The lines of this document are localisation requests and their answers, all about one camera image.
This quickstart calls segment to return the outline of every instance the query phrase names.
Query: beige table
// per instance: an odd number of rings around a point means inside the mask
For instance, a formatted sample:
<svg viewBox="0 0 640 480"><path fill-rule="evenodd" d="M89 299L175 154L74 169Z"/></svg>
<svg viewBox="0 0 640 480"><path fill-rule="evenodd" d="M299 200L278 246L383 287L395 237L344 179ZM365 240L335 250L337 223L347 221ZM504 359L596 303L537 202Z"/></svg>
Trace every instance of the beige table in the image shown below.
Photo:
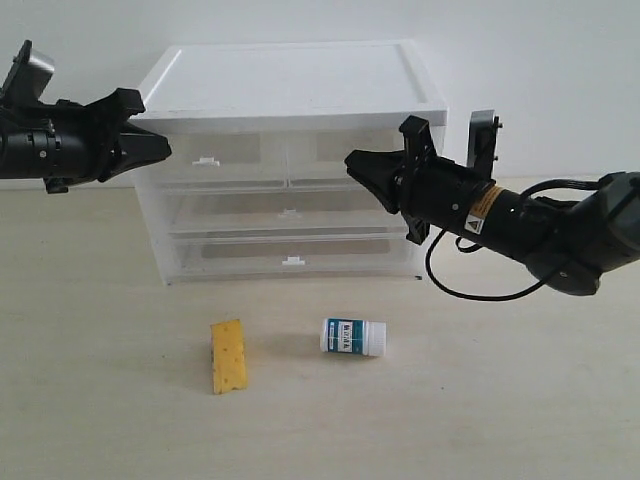
<svg viewBox="0 0 640 480"><path fill-rule="evenodd" d="M131 190L0 194L0 478L621 479L640 472L640 265L502 305L402 279L163 287ZM452 285L529 276L444 249ZM324 317L388 323L323 355ZM211 395L241 318L250 388Z"/></svg>

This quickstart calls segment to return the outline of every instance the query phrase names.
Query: white drawer unit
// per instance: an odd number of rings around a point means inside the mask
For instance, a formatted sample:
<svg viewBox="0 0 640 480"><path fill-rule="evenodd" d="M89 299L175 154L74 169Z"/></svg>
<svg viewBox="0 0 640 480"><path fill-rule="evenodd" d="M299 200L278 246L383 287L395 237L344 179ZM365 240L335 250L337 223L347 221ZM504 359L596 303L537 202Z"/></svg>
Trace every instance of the white drawer unit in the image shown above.
<svg viewBox="0 0 640 480"><path fill-rule="evenodd" d="M401 150L410 114L442 148L447 109L412 42L175 46L140 90L133 122L173 151L132 172L166 283L420 274L402 218L344 165Z"/></svg>

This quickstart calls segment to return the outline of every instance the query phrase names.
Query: blue label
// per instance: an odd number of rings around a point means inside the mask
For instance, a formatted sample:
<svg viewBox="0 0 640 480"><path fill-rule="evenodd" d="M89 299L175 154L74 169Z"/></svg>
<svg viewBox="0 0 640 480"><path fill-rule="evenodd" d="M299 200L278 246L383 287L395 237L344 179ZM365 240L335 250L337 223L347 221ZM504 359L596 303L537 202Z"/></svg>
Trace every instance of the blue label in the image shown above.
<svg viewBox="0 0 640 480"><path fill-rule="evenodd" d="M330 318L327 322L327 347L330 352L362 355L364 322Z"/></svg>

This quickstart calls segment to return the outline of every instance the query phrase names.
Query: pill bottle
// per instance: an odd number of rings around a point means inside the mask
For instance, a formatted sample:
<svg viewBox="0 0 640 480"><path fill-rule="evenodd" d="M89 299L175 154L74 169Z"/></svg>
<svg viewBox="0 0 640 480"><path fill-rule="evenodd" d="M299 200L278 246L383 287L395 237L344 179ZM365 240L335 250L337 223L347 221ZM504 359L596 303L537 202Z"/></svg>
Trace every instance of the pill bottle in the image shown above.
<svg viewBox="0 0 640 480"><path fill-rule="evenodd" d="M322 323L323 352L381 357L387 348L387 324L364 320L327 318Z"/></svg>

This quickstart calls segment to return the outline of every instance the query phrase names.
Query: yellow sponge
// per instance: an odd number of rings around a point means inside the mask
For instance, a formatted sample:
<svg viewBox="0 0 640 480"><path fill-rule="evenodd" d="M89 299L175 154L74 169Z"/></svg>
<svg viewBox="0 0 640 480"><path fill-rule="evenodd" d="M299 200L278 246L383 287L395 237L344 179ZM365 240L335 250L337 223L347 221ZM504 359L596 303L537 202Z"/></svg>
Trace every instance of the yellow sponge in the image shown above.
<svg viewBox="0 0 640 480"><path fill-rule="evenodd" d="M211 325L211 366L214 394L247 388L244 335L240 320Z"/></svg>

